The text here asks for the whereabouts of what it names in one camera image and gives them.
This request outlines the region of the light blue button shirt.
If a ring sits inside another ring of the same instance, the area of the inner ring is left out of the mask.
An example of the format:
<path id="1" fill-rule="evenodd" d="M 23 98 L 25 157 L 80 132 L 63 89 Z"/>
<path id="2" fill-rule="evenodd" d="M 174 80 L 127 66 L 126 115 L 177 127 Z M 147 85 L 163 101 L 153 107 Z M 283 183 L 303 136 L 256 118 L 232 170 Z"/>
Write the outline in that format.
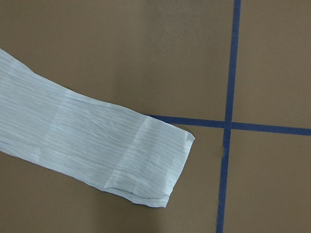
<path id="1" fill-rule="evenodd" d="M 181 128 L 99 101 L 0 53 L 0 150 L 132 203 L 165 207 L 194 142 Z"/>

